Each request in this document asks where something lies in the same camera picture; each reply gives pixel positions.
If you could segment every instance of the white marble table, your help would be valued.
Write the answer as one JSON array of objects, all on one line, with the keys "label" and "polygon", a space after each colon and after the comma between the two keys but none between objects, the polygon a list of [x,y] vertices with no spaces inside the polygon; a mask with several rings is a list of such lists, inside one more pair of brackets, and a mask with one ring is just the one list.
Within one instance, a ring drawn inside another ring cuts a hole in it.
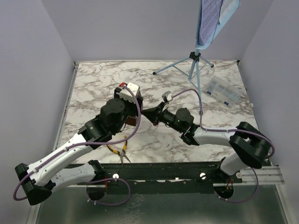
[{"label": "white marble table", "polygon": [[[66,117],[66,123],[60,145],[65,143],[84,123],[93,119],[100,112],[106,101],[113,97],[114,89],[122,82],[133,82],[141,87],[144,98],[144,109],[154,107],[161,101],[161,95],[166,91],[177,93],[193,86],[187,77],[174,68],[167,69],[157,75],[152,72],[171,62],[140,61],[140,62],[94,62],[81,63],[75,81],[71,102]],[[187,73],[191,61],[181,63],[179,68]],[[243,90],[238,103],[229,108],[217,102],[212,97],[202,93],[203,124],[205,126],[227,127],[237,126],[241,121],[247,121],[256,127],[250,102],[246,95],[240,73],[235,61],[214,61],[214,68],[206,66],[201,71],[201,88],[217,76]],[[175,112],[178,108],[186,107],[199,123],[199,103],[197,96],[190,92],[184,97],[176,98],[169,110]],[[123,133],[113,136],[112,140],[123,139],[129,135],[133,127],[127,126]],[[114,145],[121,149],[123,143]],[[186,161],[219,161],[224,156],[233,153],[233,149],[224,146],[202,145],[189,146],[180,139],[180,134],[171,128],[160,124],[153,126],[142,117],[137,134],[128,141],[127,155],[131,162],[186,162]],[[89,160],[99,160],[102,163],[120,162],[118,155],[111,153],[106,147],[86,154],[74,163],[86,163]]]}]

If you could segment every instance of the clear plastic organizer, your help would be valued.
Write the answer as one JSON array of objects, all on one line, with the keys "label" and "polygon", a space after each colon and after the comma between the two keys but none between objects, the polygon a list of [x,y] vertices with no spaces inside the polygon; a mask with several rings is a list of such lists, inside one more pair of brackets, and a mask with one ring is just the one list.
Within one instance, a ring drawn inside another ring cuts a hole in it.
[{"label": "clear plastic organizer", "polygon": [[205,88],[206,94],[223,102],[226,106],[233,106],[243,94],[243,91],[226,81],[213,77]]}]

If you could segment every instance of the white wall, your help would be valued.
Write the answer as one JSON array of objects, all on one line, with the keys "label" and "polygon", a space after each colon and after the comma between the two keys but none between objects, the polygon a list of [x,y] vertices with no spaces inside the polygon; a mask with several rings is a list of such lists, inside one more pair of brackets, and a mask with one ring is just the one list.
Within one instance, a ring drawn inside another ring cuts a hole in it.
[{"label": "white wall", "polygon": [[275,0],[240,62],[258,125],[277,148],[299,221],[298,0]]},{"label": "white wall", "polygon": [[[42,0],[76,61],[181,59],[194,51],[199,0]],[[273,0],[241,6],[204,56],[240,59]]]},{"label": "white wall", "polygon": [[2,1],[0,30],[0,223],[23,224],[14,168],[51,151],[73,63],[40,0]]}]

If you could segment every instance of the black bracket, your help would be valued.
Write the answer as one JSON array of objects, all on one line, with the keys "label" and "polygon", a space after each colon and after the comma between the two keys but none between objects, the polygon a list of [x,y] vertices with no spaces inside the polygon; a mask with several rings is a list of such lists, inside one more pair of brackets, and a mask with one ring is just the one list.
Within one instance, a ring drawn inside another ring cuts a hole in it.
[{"label": "black bracket", "polygon": [[[106,163],[102,164],[105,176],[112,178],[114,174],[125,179],[132,194],[213,194],[213,183],[227,183],[229,178],[234,183],[242,182],[235,175],[220,177],[215,173],[219,162],[179,162],[179,163]],[[70,164],[67,168],[75,168],[82,164]],[[179,178],[181,181],[170,181]],[[88,185],[103,185],[104,183],[88,183]],[[127,186],[119,181],[108,182],[107,194],[127,194]],[[105,194],[104,187],[87,186],[92,200],[99,200]]]},{"label": "black bracket", "polygon": [[[28,166],[27,164],[20,163],[18,166],[16,166],[15,171],[18,175],[19,180],[23,179],[27,174]],[[26,193],[27,199],[29,201],[30,205],[36,205],[44,200],[46,200],[48,197],[52,194],[52,189],[55,187],[55,183],[52,181],[49,181],[46,185],[43,187],[36,186],[35,180],[31,180],[30,177],[28,177],[23,183],[22,187],[23,190]]]},{"label": "black bracket", "polygon": [[[247,122],[241,122],[237,128],[264,136]],[[271,148],[268,142],[252,134],[241,132],[236,132],[229,139],[230,145],[243,163],[255,169],[260,169],[263,166],[263,161],[267,158]]]},{"label": "black bracket", "polygon": [[191,58],[195,62],[199,62],[199,57],[201,56],[200,53],[198,55],[195,55],[195,52],[191,52],[189,58]]}]

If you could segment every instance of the metal floor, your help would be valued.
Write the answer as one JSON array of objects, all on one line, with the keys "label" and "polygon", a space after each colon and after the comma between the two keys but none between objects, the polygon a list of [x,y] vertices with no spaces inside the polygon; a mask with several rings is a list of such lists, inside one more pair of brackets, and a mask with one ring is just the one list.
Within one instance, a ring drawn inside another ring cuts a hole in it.
[{"label": "metal floor", "polygon": [[[255,186],[235,186],[232,199],[249,196]],[[107,195],[105,202],[125,196]],[[38,224],[287,224],[275,186],[260,186],[246,203],[226,203],[216,195],[132,195],[128,203],[107,207],[87,203],[84,187],[65,188],[42,203]]]}]

